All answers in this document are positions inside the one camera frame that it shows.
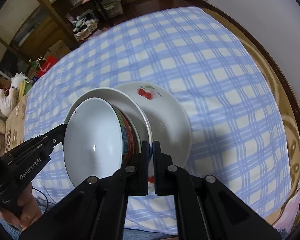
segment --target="bowl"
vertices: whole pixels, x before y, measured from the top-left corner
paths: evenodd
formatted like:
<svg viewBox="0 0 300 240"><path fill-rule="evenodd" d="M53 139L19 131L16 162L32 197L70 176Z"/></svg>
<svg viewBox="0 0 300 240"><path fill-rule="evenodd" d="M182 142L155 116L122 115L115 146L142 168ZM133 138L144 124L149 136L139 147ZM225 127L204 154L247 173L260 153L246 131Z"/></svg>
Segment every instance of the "bowl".
<svg viewBox="0 0 300 240"><path fill-rule="evenodd" d="M142 141L148 141L150 144L150 152L151 146L152 146L152 133L150 128L150 123L148 121L148 118L146 117L146 114L143 112L143 110L139 107L139 105L132 100L129 96L124 94L123 92L113 89L113 88L96 88L92 89L81 96L78 97L78 99L72 104L70 107L64 123L69 123L69 120L72 116L72 114L76 111L77 107L84 101L86 101L89 98L101 98L105 101L107 101L111 106L118 109L121 113L123 113L124 117L129 121L130 125L132 126L133 130L136 131L135 134L138 135L137 141L138 141L138 148L139 152L141 152L141 145L140 142ZM76 183L78 180L74 180L74 176L71 176L70 173L72 169L70 168L71 159L73 158L72 155L65 150L65 143L62 143L63 150L64 150L64 160L66 164L67 173L70 177L70 180L72 184L76 187L79 185ZM80 182L82 182L85 178L84 176L80 176Z"/></svg>
<svg viewBox="0 0 300 240"><path fill-rule="evenodd" d="M139 153L138 135L125 115L101 98L89 98L71 115L63 141L66 170L76 187L104 178Z"/></svg>

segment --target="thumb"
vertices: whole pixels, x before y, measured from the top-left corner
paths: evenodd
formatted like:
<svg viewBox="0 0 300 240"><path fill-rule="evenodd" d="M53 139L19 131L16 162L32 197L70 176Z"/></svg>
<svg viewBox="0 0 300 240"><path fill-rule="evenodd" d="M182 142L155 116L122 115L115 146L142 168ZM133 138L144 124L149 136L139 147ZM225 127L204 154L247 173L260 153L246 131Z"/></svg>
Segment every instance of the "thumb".
<svg viewBox="0 0 300 240"><path fill-rule="evenodd" d="M12 212L4 208L0 208L0 218L15 227L20 227L20 220Z"/></svg>

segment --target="tablecloth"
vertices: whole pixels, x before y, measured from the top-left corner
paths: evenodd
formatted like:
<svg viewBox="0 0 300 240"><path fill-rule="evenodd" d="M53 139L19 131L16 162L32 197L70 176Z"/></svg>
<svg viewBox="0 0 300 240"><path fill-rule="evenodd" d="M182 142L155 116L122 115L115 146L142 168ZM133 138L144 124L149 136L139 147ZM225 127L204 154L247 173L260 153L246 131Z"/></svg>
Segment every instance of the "tablecloth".
<svg viewBox="0 0 300 240"><path fill-rule="evenodd" d="M262 217L284 203L289 160L274 97L239 40L197 7L135 18L63 57L29 92L25 139L63 123L84 92L138 80L165 88L185 108L189 173L215 175ZM61 144L33 186L53 202L73 189ZM176 234L173 197L130 197L125 226Z"/></svg>

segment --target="bed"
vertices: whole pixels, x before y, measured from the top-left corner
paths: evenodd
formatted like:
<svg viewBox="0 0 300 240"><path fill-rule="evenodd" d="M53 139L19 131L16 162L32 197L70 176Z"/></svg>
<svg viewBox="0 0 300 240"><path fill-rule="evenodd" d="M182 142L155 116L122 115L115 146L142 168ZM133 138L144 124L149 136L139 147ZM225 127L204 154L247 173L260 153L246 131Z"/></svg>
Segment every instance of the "bed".
<svg viewBox="0 0 300 240"><path fill-rule="evenodd" d="M275 228L291 229L281 218L286 206L298 211L300 137L287 92L273 62L247 36L216 11L204 11L188 7L142 16L62 58L24 98L26 109L18 115L20 123L25 119L24 137L63 123L71 104L94 87L156 83L189 116L193 147L186 169L216 175ZM6 141L13 136L8 121ZM33 186L56 203L73 185L61 144L51 158ZM177 234L173 198L152 190L131 197L125 227Z"/></svg>

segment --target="pink fabric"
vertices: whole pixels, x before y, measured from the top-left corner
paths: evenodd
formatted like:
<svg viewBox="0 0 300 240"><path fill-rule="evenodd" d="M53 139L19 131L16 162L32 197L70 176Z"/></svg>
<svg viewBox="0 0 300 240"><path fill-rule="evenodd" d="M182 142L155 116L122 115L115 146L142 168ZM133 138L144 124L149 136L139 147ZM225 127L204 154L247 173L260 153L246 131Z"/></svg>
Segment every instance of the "pink fabric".
<svg viewBox="0 0 300 240"><path fill-rule="evenodd" d="M288 233L290 233L291 228L293 226L293 222L296 219L299 203L300 203L300 180L297 187L297 194L292 197L287 203L283 214L279 218L279 220L274 224L275 229L283 229L285 228Z"/></svg>

